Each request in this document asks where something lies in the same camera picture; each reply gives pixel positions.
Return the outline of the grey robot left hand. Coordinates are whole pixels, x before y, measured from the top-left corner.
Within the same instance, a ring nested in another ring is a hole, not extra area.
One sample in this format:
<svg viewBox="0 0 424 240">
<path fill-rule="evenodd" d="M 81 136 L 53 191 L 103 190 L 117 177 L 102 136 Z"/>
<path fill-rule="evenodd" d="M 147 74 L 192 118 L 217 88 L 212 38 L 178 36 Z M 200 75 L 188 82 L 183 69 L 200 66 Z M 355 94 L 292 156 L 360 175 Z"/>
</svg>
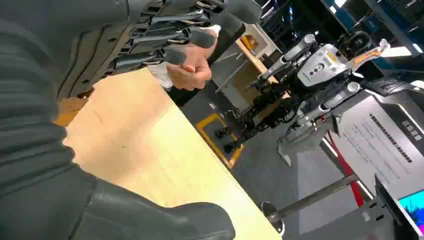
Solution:
<svg viewBox="0 0 424 240">
<path fill-rule="evenodd" d="M 211 47 L 204 28 L 255 24 L 253 0 L 3 0 L 0 3 L 0 237 L 232 240 L 219 205 L 163 207 L 83 170 L 58 103 L 99 80 Z"/>
</svg>

